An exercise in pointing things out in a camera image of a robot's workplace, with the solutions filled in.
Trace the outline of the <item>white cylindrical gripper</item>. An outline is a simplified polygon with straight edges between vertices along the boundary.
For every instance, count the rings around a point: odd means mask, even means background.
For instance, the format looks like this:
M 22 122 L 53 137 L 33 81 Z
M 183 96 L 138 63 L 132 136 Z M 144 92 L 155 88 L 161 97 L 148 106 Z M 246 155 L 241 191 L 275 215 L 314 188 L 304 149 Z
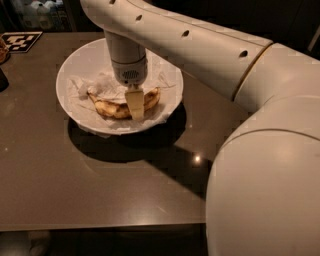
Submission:
M 148 74 L 144 47 L 124 36 L 104 32 L 116 80 L 127 86 L 125 99 L 133 120 L 144 117 L 144 92 L 140 85 Z

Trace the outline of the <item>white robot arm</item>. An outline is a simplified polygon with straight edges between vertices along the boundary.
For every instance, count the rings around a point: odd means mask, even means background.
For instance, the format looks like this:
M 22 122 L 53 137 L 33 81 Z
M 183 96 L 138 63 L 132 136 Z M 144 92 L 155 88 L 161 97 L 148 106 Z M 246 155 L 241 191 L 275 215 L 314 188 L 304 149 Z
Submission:
M 209 256 L 320 256 L 320 69 L 270 40 L 142 0 L 81 0 L 97 26 L 146 47 L 250 117 L 209 175 Z

